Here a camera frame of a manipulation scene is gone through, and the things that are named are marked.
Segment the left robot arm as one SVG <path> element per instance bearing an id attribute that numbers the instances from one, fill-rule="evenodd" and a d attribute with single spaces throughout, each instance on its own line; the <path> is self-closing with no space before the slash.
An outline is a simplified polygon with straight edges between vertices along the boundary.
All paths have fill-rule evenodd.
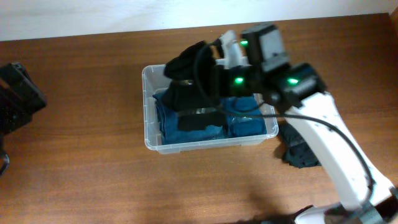
<path id="1" fill-rule="evenodd" d="M 4 136 L 32 121 L 34 113 L 47 106 L 45 95 L 19 62 L 1 67 L 1 80 L 7 87 L 1 87 L 1 174 L 10 164 L 4 150 Z"/>

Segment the dark blue jeans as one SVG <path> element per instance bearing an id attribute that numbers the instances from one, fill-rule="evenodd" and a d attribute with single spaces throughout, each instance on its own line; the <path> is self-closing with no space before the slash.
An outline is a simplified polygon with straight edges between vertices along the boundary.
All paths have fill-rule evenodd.
<path id="1" fill-rule="evenodd" d="M 165 92 L 154 94 L 155 108 L 162 144 L 209 141 L 224 138 L 226 116 L 217 111 L 178 116 L 161 101 Z"/>

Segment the blue taped garment bundle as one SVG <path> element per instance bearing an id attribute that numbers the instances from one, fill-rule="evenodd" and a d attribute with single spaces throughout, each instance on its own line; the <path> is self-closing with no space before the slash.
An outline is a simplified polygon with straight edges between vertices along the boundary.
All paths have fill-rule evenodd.
<path id="1" fill-rule="evenodd" d="M 254 109 L 248 112 L 248 114 L 262 114 L 257 107 L 257 101 L 253 95 L 241 98 L 225 98 L 223 108 L 232 113 L 243 113 L 246 110 Z M 224 129 L 228 138 L 262 135 L 267 133 L 267 128 L 263 118 L 237 117 L 231 115 L 226 116 L 226 126 Z"/>

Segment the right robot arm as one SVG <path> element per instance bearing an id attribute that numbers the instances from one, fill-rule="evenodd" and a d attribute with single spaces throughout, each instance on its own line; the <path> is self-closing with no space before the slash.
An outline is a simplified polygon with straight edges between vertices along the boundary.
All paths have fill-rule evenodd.
<path id="1" fill-rule="evenodd" d="M 338 192 L 335 204 L 309 206 L 290 223 L 390 223 L 397 218 L 397 188 L 368 159 L 342 120 L 332 95 L 308 63 L 292 65 L 274 24 L 260 23 L 214 43 L 223 68 L 218 96 L 262 95 L 305 140 Z"/>

